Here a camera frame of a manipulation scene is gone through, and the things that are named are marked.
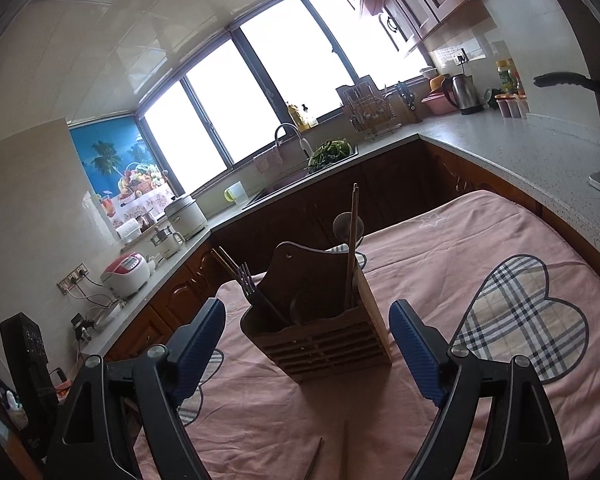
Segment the leafy green vegetable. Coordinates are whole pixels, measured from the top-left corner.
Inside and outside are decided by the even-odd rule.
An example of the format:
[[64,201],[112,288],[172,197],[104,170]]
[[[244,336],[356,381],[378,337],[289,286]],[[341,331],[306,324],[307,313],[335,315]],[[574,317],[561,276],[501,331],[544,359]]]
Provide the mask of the leafy green vegetable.
[[320,145],[309,159],[309,174],[323,170],[330,164],[335,164],[353,153],[347,139],[327,140]]

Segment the stainless steel kettle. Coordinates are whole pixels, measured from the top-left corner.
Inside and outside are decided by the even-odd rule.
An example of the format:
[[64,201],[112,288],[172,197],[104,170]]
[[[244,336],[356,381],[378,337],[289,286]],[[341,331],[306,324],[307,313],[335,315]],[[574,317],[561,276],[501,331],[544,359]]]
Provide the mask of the stainless steel kettle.
[[[450,90],[453,91],[456,102],[449,97]],[[474,77],[471,75],[459,74],[451,79],[445,78],[442,82],[442,91],[446,100],[458,108],[462,115],[475,114],[484,110],[474,86]]]

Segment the dish rack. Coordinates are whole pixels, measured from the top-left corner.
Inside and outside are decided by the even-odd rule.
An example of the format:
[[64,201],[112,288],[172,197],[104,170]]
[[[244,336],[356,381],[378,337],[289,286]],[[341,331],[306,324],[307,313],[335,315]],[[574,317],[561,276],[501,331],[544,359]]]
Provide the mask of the dish rack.
[[342,100],[344,113],[358,132],[371,130],[375,133],[379,125],[395,118],[389,101],[369,76],[364,76],[357,85],[341,86],[336,91]]

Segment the fork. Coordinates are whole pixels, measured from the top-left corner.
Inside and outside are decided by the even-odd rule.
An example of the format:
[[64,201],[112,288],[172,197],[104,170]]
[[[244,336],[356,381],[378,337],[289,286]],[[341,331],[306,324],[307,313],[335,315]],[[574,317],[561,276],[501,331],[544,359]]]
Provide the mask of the fork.
[[238,283],[240,283],[244,297],[247,298],[249,303],[251,303],[253,306],[266,307],[267,310],[269,310],[279,322],[284,324],[284,326],[291,325],[289,320],[286,319],[278,309],[276,309],[276,307],[267,299],[267,297],[260,292],[255,283],[253,283],[253,278],[251,277],[249,267],[246,263],[238,267],[237,274]]

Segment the ceiling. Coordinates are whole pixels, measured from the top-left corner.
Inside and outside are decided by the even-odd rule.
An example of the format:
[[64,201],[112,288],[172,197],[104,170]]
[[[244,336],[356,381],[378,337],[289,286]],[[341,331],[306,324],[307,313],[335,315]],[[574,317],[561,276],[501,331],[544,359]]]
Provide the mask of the ceiling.
[[0,36],[0,140],[58,118],[134,111],[174,68],[266,0],[28,0]]

